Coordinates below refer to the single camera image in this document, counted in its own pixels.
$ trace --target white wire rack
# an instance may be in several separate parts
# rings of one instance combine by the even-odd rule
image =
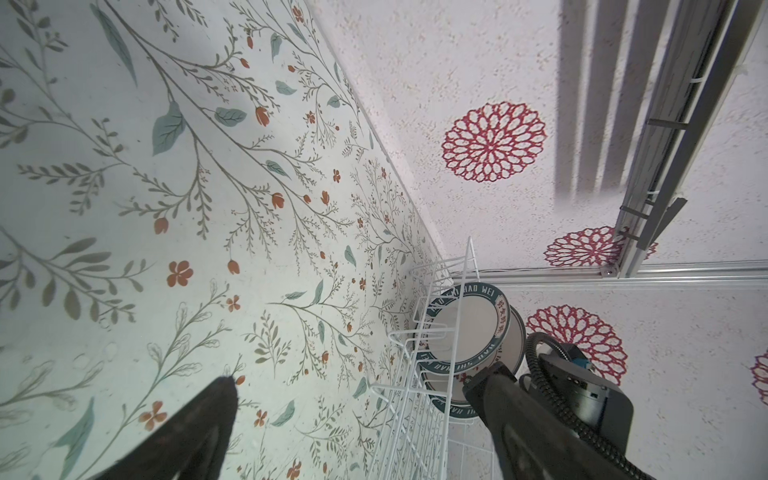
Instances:
[[[457,267],[462,269],[460,276],[449,272]],[[435,397],[441,397],[445,405],[451,405],[464,285],[480,279],[472,238],[467,239],[464,256],[416,267],[412,275],[419,280],[414,328],[389,333],[398,359],[391,383],[369,383],[369,391],[386,405],[369,480],[445,480],[449,442],[462,443],[449,439],[449,426],[474,420],[454,419],[450,408],[442,412],[432,404]],[[450,294],[442,295],[451,287]],[[441,308],[431,305],[439,298],[457,302],[455,324],[435,323],[432,319],[427,323],[427,306],[430,310]],[[419,364],[434,360],[417,359],[417,355],[426,350],[430,339],[452,339],[452,344],[441,352],[442,358],[450,356],[449,374],[444,380],[429,381],[431,389],[427,389]]]

